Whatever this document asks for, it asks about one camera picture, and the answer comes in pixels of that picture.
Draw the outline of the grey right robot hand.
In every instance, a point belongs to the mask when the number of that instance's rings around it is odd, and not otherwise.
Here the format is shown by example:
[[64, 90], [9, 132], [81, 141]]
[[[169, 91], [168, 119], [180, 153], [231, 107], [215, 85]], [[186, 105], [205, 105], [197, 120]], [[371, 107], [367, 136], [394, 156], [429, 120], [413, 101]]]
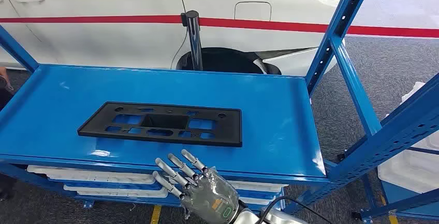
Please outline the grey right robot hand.
[[183, 149], [181, 154], [200, 172], [195, 172], [174, 154], [169, 153], [168, 159], [185, 176], [180, 175], [160, 158], [156, 158], [155, 163], [181, 187], [176, 187], [157, 171], [153, 172], [155, 180], [180, 200], [186, 217], [193, 213], [208, 223], [231, 223], [239, 210], [239, 195], [236, 189], [219, 175], [215, 168], [208, 168], [189, 151]]

